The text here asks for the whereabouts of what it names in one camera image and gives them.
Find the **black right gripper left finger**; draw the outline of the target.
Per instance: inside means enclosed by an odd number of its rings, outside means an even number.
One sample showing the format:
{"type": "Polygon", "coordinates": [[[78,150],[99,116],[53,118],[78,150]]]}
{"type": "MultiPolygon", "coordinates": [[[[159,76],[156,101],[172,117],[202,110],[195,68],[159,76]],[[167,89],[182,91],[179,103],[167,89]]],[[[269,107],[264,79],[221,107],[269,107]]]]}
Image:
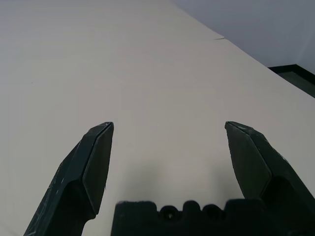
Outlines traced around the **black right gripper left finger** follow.
{"type": "Polygon", "coordinates": [[[91,128],[59,165],[26,236],[80,236],[100,210],[111,155],[114,124],[91,128]]]}

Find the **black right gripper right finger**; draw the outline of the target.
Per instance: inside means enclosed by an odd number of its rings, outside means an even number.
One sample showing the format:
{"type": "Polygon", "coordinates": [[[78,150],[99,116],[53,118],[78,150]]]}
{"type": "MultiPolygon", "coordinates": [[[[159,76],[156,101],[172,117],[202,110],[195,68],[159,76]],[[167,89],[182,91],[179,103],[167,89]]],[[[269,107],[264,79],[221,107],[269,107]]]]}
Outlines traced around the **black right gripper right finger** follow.
{"type": "Polygon", "coordinates": [[[315,199],[291,165],[252,127],[234,121],[224,127],[245,199],[261,201],[286,236],[313,236],[315,199]]]}

